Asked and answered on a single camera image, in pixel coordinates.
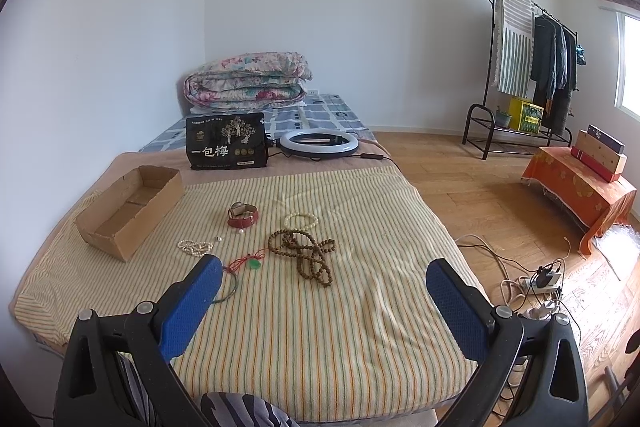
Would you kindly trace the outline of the dark green bangle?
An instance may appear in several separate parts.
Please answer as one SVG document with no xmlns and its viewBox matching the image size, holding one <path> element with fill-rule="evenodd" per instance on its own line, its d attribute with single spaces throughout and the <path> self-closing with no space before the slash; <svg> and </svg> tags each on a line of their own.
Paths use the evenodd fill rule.
<svg viewBox="0 0 640 427">
<path fill-rule="evenodd" d="M 224 271 L 224 277 L 222 278 L 221 290 L 222 293 L 217 295 L 213 300 L 215 305 L 217 303 L 225 303 L 230 300 L 238 291 L 239 288 L 239 277 L 231 271 Z"/>
</svg>

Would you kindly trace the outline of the red cord jade pendant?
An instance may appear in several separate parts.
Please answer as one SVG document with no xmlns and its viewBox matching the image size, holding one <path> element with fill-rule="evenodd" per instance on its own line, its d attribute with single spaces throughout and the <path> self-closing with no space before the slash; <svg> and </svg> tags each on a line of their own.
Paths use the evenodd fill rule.
<svg viewBox="0 0 640 427">
<path fill-rule="evenodd" d="M 243 267 L 247 267 L 250 270 L 259 270 L 262 267 L 262 262 L 264 261 L 267 253 L 267 249 L 262 248 L 254 253 L 246 254 L 231 261 L 226 266 L 226 270 L 233 274 L 238 273 Z"/>
</svg>

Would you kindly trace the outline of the white power strip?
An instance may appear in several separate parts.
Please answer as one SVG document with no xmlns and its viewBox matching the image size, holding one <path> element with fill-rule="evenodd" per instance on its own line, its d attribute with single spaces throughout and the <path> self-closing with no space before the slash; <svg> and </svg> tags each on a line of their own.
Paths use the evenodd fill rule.
<svg viewBox="0 0 640 427">
<path fill-rule="evenodd" d="M 518 280 L 521 290 L 528 295 L 551 294 L 561 289 L 561 274 L 552 272 L 550 275 L 533 274 Z"/>
</svg>

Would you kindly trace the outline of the orange covered low table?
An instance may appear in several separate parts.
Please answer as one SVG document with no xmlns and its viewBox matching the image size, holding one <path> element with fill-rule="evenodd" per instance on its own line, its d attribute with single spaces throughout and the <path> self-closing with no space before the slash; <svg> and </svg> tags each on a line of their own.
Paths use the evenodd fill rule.
<svg viewBox="0 0 640 427">
<path fill-rule="evenodd" d="M 593 239 L 616 223 L 626 225 L 637 195 L 637 189 L 623 176 L 606 182 L 573 156 L 569 147 L 539 147 L 522 180 L 539 183 L 587 228 L 578 247 L 584 256 L 593 253 Z"/>
</svg>

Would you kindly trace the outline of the cardboard box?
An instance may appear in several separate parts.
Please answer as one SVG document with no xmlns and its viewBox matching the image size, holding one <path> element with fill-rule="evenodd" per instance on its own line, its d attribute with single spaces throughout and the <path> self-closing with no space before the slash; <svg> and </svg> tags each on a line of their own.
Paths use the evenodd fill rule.
<svg viewBox="0 0 640 427">
<path fill-rule="evenodd" d="M 96 196 L 76 227 L 86 243 L 128 262 L 183 194 L 179 170 L 140 166 Z"/>
</svg>

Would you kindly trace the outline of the striped yellow blanket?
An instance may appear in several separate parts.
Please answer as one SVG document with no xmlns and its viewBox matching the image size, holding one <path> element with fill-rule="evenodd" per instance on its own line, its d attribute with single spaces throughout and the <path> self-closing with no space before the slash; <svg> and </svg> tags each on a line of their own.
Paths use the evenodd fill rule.
<svg viewBox="0 0 640 427">
<path fill-rule="evenodd" d="M 235 202 L 257 207 L 252 227 L 229 227 Z M 264 248 L 293 212 L 317 218 L 315 239 L 334 240 L 332 283 L 303 279 L 275 254 L 259 270 L 242 268 L 236 294 L 208 310 L 172 363 L 186 390 L 252 393 L 308 423 L 422 411 L 457 395 L 475 365 L 424 275 L 444 258 L 466 283 L 476 276 L 394 166 L 191 185 L 128 262 L 91 247 L 67 220 L 27 277 L 15 317 L 62 347 L 80 310 L 127 313 L 182 280 L 195 260 L 180 242 L 212 243 L 231 262 Z"/>
</svg>

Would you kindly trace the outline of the stacked gift boxes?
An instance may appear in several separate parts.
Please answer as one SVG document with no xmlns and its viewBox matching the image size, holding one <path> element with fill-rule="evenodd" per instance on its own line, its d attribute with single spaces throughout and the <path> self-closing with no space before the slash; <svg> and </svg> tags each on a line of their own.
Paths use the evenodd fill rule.
<svg viewBox="0 0 640 427">
<path fill-rule="evenodd" d="M 620 179 L 626 167 L 627 156 L 622 143 L 612 136 L 590 126 L 580 130 L 570 153 L 608 183 Z"/>
</svg>

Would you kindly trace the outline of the black clothes rack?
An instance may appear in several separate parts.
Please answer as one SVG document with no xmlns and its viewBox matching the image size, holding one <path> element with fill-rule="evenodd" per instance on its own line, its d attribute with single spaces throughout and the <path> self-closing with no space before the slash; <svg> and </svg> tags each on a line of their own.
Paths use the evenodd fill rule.
<svg viewBox="0 0 640 427">
<path fill-rule="evenodd" d="M 462 142 L 486 159 L 498 133 L 570 146 L 577 91 L 578 33 L 533 0 L 487 0 L 489 56 L 482 101 L 469 106 Z"/>
</svg>

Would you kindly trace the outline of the brown bed blanket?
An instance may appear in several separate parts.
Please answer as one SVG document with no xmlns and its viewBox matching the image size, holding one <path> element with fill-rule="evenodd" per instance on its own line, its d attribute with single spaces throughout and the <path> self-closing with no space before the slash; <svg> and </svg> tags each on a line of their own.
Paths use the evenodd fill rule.
<svg viewBox="0 0 640 427">
<path fill-rule="evenodd" d="M 177 169 L 181 173 L 183 184 L 188 186 L 217 181 L 268 178 L 268 176 L 285 176 L 286 174 L 306 172 L 360 169 L 366 167 L 364 159 L 359 157 L 360 154 L 382 155 L 387 157 L 386 161 L 390 165 L 394 165 L 394 162 L 390 159 L 390 153 L 388 153 L 381 144 L 368 140 L 360 142 L 359 150 L 355 155 L 336 159 L 312 160 L 306 157 L 285 156 L 276 148 L 270 150 L 269 154 L 270 157 L 268 165 L 265 168 L 238 170 L 192 170 L 184 150 L 166 150 L 166 152 L 154 153 L 127 152 L 118 155 L 104 173 L 96 179 L 96 182 L 94 182 L 88 190 L 80 196 L 80 199 L 77 199 L 76 202 L 70 206 L 70 209 L 65 213 L 61 220 L 58 221 L 50 234 L 44 240 L 39 251 L 37 251 L 32 262 L 29 263 L 27 270 L 15 289 L 14 296 L 9 303 L 10 313 L 14 313 L 13 309 L 15 307 L 16 299 L 18 295 L 20 295 L 30 272 L 32 272 L 32 270 L 35 269 L 35 266 L 38 265 L 40 258 L 46 253 L 56 234 L 58 234 L 58 231 L 61 230 L 64 222 L 72 215 L 75 209 L 89 195 L 94 192 L 103 192 L 107 187 L 134 168 L 140 166 L 163 166 Z"/>
</svg>

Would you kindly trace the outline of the yellow crate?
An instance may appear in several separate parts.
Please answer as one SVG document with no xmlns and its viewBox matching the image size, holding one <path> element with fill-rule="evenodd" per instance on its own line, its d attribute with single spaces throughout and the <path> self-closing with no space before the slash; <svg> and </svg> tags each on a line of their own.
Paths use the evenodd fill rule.
<svg viewBox="0 0 640 427">
<path fill-rule="evenodd" d="M 530 134 L 539 132 L 544 109 L 525 98 L 511 98 L 509 112 L 511 116 L 509 128 Z"/>
</svg>

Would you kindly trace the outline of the striped hanging towel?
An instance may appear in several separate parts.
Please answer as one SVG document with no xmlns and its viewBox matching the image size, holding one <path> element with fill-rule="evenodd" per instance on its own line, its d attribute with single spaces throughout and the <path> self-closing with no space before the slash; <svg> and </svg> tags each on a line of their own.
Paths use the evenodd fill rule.
<svg viewBox="0 0 640 427">
<path fill-rule="evenodd" d="M 532 72 L 535 12 L 530 0 L 495 0 L 491 86 L 515 98 L 527 95 Z"/>
</svg>

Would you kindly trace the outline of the dark hanging clothes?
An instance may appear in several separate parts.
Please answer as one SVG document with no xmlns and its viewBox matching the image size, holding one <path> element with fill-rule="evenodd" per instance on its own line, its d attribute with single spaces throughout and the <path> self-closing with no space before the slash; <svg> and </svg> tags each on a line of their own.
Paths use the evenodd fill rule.
<svg viewBox="0 0 640 427">
<path fill-rule="evenodd" d="M 557 135 L 565 130 L 577 90 L 576 46 L 574 34 L 556 20 L 547 14 L 535 18 L 533 103 L 544 110 L 542 125 Z"/>
</svg>

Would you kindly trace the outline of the blue checkered bedsheet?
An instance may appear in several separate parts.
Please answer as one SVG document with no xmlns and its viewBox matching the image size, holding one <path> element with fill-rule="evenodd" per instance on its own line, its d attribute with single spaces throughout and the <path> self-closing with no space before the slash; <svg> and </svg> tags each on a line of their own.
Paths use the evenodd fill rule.
<svg viewBox="0 0 640 427">
<path fill-rule="evenodd" d="M 265 129 L 270 139 L 277 140 L 291 130 L 331 129 L 355 135 L 359 140 L 375 141 L 373 131 L 337 94 L 307 95 L 303 102 L 290 106 L 266 107 Z M 186 117 L 178 120 L 160 135 L 140 148 L 142 153 L 181 150 L 186 145 Z"/>
</svg>

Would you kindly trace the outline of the black snack bag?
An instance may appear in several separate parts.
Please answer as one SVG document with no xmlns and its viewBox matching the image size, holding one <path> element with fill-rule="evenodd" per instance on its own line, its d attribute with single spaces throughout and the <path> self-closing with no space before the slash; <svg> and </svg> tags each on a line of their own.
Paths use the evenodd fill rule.
<svg viewBox="0 0 640 427">
<path fill-rule="evenodd" d="M 186 118 L 186 157 L 193 170 L 262 168 L 268 156 L 263 113 Z"/>
</svg>

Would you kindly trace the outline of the folded floral quilt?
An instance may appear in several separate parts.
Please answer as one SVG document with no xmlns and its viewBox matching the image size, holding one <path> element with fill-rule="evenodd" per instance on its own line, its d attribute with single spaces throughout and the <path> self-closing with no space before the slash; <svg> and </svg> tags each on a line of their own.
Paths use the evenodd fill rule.
<svg viewBox="0 0 640 427">
<path fill-rule="evenodd" d="M 306 96 L 312 79 L 298 52 L 256 52 L 211 61 L 183 79 L 186 101 L 201 110 L 289 106 Z"/>
</svg>

